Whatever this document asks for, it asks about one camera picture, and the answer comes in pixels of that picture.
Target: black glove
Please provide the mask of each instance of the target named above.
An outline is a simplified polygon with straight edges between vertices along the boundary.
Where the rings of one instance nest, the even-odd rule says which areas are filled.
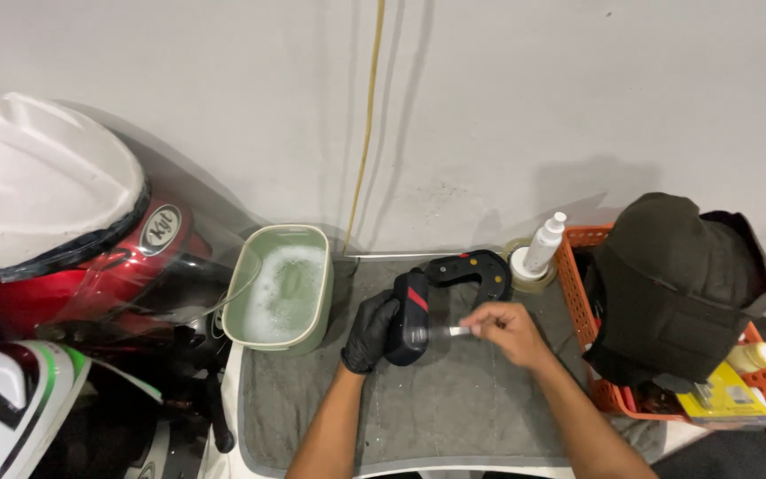
[[[351,334],[341,349],[341,362],[351,373],[371,373],[383,357],[389,323],[400,306],[391,294],[392,290],[385,290],[359,303]]]

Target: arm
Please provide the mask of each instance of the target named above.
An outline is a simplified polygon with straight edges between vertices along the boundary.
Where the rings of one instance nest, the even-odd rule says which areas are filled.
[[[498,344],[513,364],[531,370],[558,422],[575,477],[657,479],[551,353],[522,304],[484,303],[461,326],[471,326],[476,336]]]
[[[351,373],[339,363],[333,382],[294,454],[286,479],[353,476],[356,421],[364,381],[365,376]]]
[[[399,308],[391,293],[386,290],[360,303],[333,382],[294,453],[286,479],[353,477],[356,423],[365,375],[373,372],[383,357],[389,323]]]

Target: foam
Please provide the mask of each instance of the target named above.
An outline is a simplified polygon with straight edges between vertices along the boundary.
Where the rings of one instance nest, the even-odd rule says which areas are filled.
[[[305,245],[278,246],[266,255],[250,286],[244,340],[285,343],[303,334],[315,319],[325,261],[324,250]]]

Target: white bottle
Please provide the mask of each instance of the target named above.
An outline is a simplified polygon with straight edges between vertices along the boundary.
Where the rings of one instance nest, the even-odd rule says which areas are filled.
[[[563,230],[566,228],[564,213],[557,212],[549,218],[542,228],[538,229],[525,253],[523,267],[519,272],[525,279],[537,280],[546,275],[548,264],[554,252],[558,250],[563,239]]]

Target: yellow cable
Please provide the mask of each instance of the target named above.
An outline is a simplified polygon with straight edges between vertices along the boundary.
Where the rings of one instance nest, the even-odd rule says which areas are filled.
[[[365,173],[365,159],[368,157],[368,142],[371,140],[371,117],[375,110],[375,84],[377,83],[377,57],[380,52],[380,36],[383,33],[383,11],[386,9],[386,0],[377,0],[377,29],[375,30],[375,46],[371,50],[371,77],[368,79],[368,106],[365,117],[365,141],[363,142],[363,158],[359,161],[359,174],[356,176],[356,189],[353,191],[353,205],[351,206],[351,220],[347,223],[345,234],[345,246],[341,250],[344,256],[347,254],[347,245],[351,241],[353,230],[353,217],[356,215],[356,202],[359,201],[359,189],[363,186],[363,174]]]

